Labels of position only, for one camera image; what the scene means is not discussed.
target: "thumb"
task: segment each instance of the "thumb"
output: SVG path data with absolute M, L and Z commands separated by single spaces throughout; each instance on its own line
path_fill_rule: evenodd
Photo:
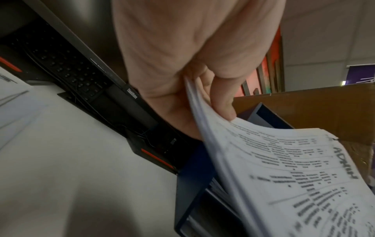
M 215 76 L 212 81 L 210 91 L 212 108 L 229 121 L 237 117 L 232 102 L 238 88 L 245 80 L 246 77 L 220 78 Z

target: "red accent stripe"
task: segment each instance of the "red accent stripe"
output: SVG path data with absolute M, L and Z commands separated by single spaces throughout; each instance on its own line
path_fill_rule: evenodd
M 167 162 L 163 161 L 162 159 L 160 158 L 157 158 L 156 156 L 154 156 L 153 154 L 151 154 L 150 152 L 144 150 L 143 148 L 141 148 L 141 151 L 143 151 L 144 153 L 146 153 L 147 155 L 151 156 L 152 158 L 154 158 L 155 160 L 165 164 L 166 166 L 168 166 L 169 168 L 173 169 L 174 170 L 174 167 L 171 166 L 170 164 L 168 164 Z
M 21 69 L 19 69 L 19 68 L 16 67 L 15 65 L 11 64 L 11 63 L 8 62 L 7 60 L 3 59 L 2 57 L 0 57 L 0 62 L 4 63 L 5 65 L 7 65 L 7 66 L 10 67 L 11 69 L 15 70 L 16 72 L 22 72 Z

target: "desk surface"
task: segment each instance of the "desk surface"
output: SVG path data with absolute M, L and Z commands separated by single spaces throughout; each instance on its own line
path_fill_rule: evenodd
M 0 151 L 0 236 L 177 236 L 176 176 L 56 94 Z

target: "white paper sheet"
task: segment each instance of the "white paper sheet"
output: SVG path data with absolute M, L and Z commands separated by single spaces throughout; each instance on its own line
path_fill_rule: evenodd
M 337 137 L 228 122 L 186 81 L 211 159 L 251 236 L 375 236 L 375 196 Z

